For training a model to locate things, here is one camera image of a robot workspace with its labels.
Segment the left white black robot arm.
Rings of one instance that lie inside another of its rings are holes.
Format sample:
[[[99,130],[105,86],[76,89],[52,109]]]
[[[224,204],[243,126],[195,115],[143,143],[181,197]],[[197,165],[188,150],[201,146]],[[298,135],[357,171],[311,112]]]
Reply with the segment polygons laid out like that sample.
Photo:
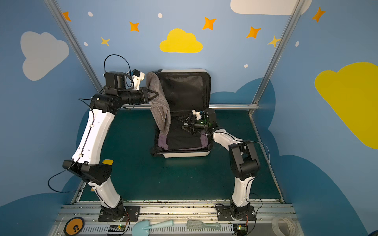
[[[94,190],[101,202],[100,222],[121,222],[127,216],[124,201],[111,181],[112,165],[100,161],[102,146],[121,107],[148,103],[158,94],[140,86],[145,74],[136,69],[131,73],[106,72],[104,77],[103,91],[91,98],[80,144],[72,158],[63,162],[63,168]]]

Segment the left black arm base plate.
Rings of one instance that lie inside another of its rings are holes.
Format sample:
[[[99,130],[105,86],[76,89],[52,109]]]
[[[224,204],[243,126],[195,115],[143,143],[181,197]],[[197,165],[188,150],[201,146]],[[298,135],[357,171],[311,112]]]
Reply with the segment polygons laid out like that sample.
[[[98,222],[137,222],[139,218],[139,206],[118,206],[107,208],[101,206]]]

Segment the black t-shirt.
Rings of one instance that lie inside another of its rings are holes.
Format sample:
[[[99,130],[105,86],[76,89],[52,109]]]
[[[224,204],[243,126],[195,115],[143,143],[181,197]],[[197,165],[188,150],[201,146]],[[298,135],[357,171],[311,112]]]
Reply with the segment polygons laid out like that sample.
[[[199,149],[203,146],[201,133],[191,134],[182,129],[183,122],[179,120],[172,120],[169,127],[169,132],[166,136],[166,144],[169,150],[181,150],[181,149]]]

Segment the white hard-shell suitcase black lining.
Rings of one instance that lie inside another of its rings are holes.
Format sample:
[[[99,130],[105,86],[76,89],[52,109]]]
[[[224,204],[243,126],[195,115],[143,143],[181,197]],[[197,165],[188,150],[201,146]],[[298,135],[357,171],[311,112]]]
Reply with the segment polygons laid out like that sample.
[[[204,69],[162,69],[157,72],[166,100],[170,107],[171,120],[189,115],[192,110],[204,111],[210,109],[211,76]],[[156,124],[154,145],[151,156],[170,157],[202,157],[210,153],[213,140],[206,135],[209,146],[199,150],[164,150],[158,147],[158,136],[161,134]]]

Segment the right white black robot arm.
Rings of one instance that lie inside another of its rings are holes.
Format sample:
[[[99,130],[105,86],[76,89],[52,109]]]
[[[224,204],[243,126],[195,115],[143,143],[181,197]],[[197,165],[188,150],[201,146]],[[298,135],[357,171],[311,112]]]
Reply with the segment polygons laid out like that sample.
[[[193,110],[179,121],[184,123],[183,130],[191,134],[203,131],[229,151],[230,168],[235,176],[234,192],[229,205],[215,205],[218,221],[256,220],[257,210],[250,203],[252,183],[260,170],[254,143],[239,139],[220,127],[213,109]]]

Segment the purple trousers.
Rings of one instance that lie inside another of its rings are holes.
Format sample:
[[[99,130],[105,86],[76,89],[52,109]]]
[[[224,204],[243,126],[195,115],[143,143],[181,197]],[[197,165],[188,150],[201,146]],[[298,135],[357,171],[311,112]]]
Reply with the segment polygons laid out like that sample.
[[[164,150],[199,150],[209,146],[209,141],[206,135],[199,134],[199,136],[158,136],[158,147]]]

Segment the grey towel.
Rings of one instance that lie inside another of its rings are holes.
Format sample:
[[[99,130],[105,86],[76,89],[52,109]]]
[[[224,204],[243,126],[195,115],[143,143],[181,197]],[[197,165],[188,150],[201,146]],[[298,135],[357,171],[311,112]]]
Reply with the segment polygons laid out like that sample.
[[[171,113],[160,79],[157,74],[153,72],[147,73],[145,78],[147,88],[158,93],[158,96],[150,102],[151,113],[160,130],[160,133],[162,135],[167,135],[171,125]]]

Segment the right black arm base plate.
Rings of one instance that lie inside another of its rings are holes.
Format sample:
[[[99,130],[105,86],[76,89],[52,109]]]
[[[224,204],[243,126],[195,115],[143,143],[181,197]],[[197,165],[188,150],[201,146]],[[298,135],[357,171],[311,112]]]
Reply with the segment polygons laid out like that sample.
[[[244,207],[217,204],[215,206],[218,221],[255,221],[257,219],[253,206]]]

